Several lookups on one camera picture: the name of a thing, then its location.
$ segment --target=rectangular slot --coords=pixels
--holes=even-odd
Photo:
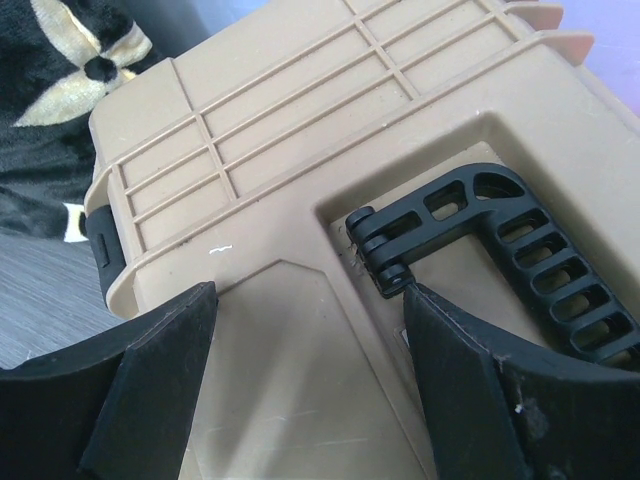
[[[386,0],[348,0],[346,3],[359,15],[387,2]]]
[[[466,25],[481,19],[485,11],[475,2],[466,2],[441,15],[408,35],[403,35],[387,47],[387,53],[397,63],[402,63],[421,52],[435,47],[439,42]],[[396,33],[396,24],[391,24]]]
[[[422,226],[420,215],[416,212],[409,212],[388,225],[384,229],[384,235],[386,235],[389,240],[393,240],[420,226]]]
[[[211,155],[206,152],[163,175],[131,196],[135,215],[155,207],[164,200],[195,185],[215,171]]]
[[[386,69],[380,60],[375,57],[367,58],[340,75],[318,85],[300,98],[281,105],[266,117],[222,141],[219,144],[222,161],[231,163],[272,141],[283,132],[309,121],[322,111],[345,98],[349,98],[361,90],[363,86],[380,78],[385,71]]]
[[[355,30],[313,50],[291,66],[262,80],[246,92],[206,112],[205,121],[212,135],[220,136],[247,118],[275,105],[297,90],[345,65],[369,48]]]
[[[544,227],[549,219],[542,210],[531,210],[498,228],[498,236],[505,243],[513,243],[519,238]]]
[[[631,331],[631,320],[622,313],[615,313],[578,331],[573,336],[573,341],[581,350],[593,352],[607,343],[624,337]]]
[[[551,313],[560,322],[568,322],[599,308],[609,301],[609,295],[599,285],[560,300]]]
[[[577,257],[571,258],[562,265],[543,272],[533,279],[534,288],[541,294],[555,292],[559,288],[584,277],[589,270]]]
[[[640,345],[609,357],[603,363],[607,367],[640,372]]]
[[[128,188],[179,162],[204,144],[198,125],[192,123],[125,162],[122,173]]]
[[[497,173],[477,174],[473,179],[473,193],[481,201],[524,196],[524,190],[520,185]]]
[[[222,180],[216,180],[195,192],[168,204],[163,210],[140,224],[147,250],[161,245],[173,235],[214,215],[229,203]]]
[[[531,268],[543,260],[564,250],[567,242],[559,233],[551,233],[537,242],[521,248],[515,255],[516,262],[522,268]]]
[[[511,45],[511,37],[492,23],[439,50],[405,73],[418,92],[424,95],[439,85],[454,82],[454,77]]]
[[[424,204],[435,220],[439,222],[446,220],[467,207],[464,184],[453,182],[429,195],[424,200]]]
[[[402,0],[367,20],[366,25],[376,39],[383,42],[407,28],[416,19],[432,15],[432,12],[442,8],[446,3],[447,0],[426,2],[424,0]]]
[[[232,166],[231,181],[238,194],[245,195],[290,169],[303,168],[310,159],[318,159],[317,156],[326,151],[327,146],[343,140],[347,132],[358,132],[373,122],[379,122],[408,101],[397,82],[383,83],[329,115],[318,118],[299,132],[281,138],[242,165]]]

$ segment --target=black handle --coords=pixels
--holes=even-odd
[[[594,363],[640,357],[640,328],[525,182],[506,167],[457,168],[379,212],[347,218],[347,233],[385,298],[415,282],[413,262],[475,234],[520,300]]]

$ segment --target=black fabric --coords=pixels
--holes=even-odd
[[[116,0],[62,1],[102,51],[133,26]],[[153,49],[130,70],[141,73],[162,58]],[[0,233],[62,240],[68,222],[62,203],[84,201],[95,163],[89,114],[51,126],[14,126],[47,89],[77,71],[40,28],[30,0],[0,0]],[[84,71],[105,83],[116,73],[100,57]]]
[[[413,283],[404,319],[440,480],[637,480],[640,375],[535,345]]]
[[[217,306],[215,284],[198,284],[98,336],[0,369],[0,479],[176,479]]]

